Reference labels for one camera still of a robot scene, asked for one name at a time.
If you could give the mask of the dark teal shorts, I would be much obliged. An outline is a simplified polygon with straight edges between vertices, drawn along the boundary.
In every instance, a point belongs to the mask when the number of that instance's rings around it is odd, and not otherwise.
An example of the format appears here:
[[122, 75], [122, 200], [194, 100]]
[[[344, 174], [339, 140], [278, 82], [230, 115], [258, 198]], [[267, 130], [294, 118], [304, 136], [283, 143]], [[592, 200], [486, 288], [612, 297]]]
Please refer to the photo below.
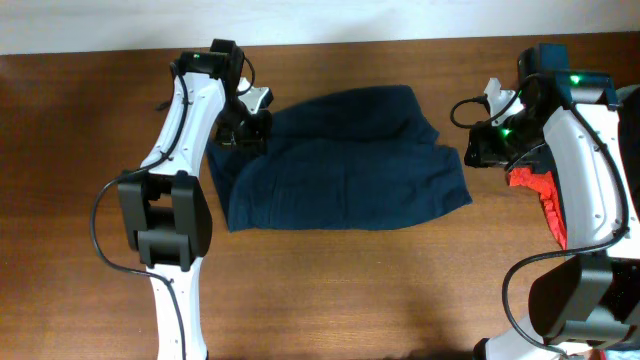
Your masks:
[[267, 151], [207, 147], [227, 227], [394, 230], [472, 202], [456, 149], [407, 85], [352, 89], [273, 116]]

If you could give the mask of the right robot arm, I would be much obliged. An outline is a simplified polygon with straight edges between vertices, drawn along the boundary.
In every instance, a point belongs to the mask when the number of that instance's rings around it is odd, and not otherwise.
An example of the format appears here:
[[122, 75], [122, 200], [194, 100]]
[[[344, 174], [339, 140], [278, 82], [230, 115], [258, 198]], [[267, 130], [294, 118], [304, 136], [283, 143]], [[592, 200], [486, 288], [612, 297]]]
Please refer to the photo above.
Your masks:
[[639, 341], [639, 218], [619, 148], [620, 102], [602, 72], [574, 70], [567, 48], [521, 53], [519, 85], [491, 79], [488, 118], [469, 127], [467, 166], [548, 169], [566, 246], [536, 279], [528, 312], [481, 340], [477, 359], [579, 359]]

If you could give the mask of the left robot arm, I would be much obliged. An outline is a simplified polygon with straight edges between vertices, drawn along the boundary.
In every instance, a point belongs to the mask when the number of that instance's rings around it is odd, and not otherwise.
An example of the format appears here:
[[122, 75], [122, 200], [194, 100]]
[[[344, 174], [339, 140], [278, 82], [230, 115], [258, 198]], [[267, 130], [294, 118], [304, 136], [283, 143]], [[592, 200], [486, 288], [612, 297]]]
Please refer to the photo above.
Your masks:
[[117, 182], [130, 248], [153, 290], [161, 359], [205, 359], [199, 278], [213, 232], [199, 174], [208, 144], [265, 152], [272, 126], [267, 87], [242, 75], [250, 63], [232, 40], [185, 51], [170, 65], [173, 94], [140, 167]]

